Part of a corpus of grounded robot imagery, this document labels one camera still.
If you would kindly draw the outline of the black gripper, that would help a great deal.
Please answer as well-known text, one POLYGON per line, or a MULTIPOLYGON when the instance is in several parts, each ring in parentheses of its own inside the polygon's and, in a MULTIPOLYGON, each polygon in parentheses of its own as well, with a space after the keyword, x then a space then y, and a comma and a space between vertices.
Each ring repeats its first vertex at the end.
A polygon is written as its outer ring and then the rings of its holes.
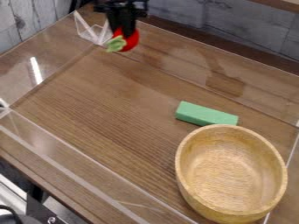
POLYGON ((93 0, 93 11, 106 13, 106 20, 112 32, 121 26, 122 34, 128 39, 136 31, 136 16, 145 18, 148 15, 149 0, 93 0), (130 9, 124 11, 120 17, 120 9, 130 9))

